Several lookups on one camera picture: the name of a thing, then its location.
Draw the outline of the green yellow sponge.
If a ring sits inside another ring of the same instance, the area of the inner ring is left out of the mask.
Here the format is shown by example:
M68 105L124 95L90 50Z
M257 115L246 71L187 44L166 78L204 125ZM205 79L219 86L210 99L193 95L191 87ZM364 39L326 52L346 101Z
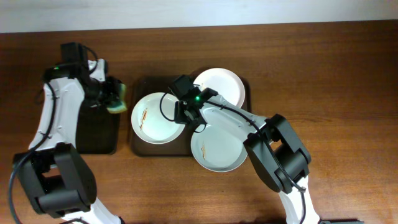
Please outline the green yellow sponge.
M112 92L109 97L109 103L106 105L106 109L111 114L119 114L127 110L126 102L126 86L125 84L118 83L116 90Z

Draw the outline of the white plate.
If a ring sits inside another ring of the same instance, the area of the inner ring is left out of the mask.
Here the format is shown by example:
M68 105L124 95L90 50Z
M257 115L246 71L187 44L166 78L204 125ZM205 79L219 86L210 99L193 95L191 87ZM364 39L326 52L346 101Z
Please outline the white plate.
M151 93L141 98L131 113L134 132L145 142L165 144L176 139L185 125L164 118L173 119L177 98L169 93Z
M201 72L193 81L201 90L211 88L229 103L242 107L246 96L243 81L234 72L225 68L210 68Z

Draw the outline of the white plate top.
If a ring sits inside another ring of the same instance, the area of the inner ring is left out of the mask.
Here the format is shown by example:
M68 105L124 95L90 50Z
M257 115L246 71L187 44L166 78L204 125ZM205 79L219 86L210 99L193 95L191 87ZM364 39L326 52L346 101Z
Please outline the white plate top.
M234 72L225 68L210 68L201 72L193 81L201 90L211 88L229 103L242 107L246 96L243 81Z

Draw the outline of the pale blue plate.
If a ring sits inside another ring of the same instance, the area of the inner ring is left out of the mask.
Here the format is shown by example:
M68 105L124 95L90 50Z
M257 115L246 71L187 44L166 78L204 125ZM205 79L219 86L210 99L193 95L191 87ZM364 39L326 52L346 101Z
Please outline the pale blue plate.
M195 160L213 172L235 170L248 156L238 138L209 124L201 124L194 130L190 147Z

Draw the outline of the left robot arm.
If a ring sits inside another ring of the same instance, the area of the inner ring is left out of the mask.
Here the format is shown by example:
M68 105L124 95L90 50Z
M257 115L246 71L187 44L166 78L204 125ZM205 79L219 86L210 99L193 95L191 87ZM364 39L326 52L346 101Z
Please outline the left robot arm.
M108 75L108 63L89 60L89 47L70 42L60 46L62 60L47 68L44 105L38 130L25 153L14 155L7 199L12 217L20 223L12 199L16 179L38 214L64 223L123 223L97 196L93 172L76 145L80 111L104 111L106 116L127 110L126 86Z

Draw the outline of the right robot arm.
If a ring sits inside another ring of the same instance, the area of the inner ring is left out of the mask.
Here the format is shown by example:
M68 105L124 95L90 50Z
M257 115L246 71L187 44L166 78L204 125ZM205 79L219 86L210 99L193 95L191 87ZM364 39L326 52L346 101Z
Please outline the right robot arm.
M308 190L310 153L281 115L254 115L227 102L217 91L199 89L181 75L169 86L177 97L174 121L208 124L239 139L256 174L282 201L287 223L320 223Z

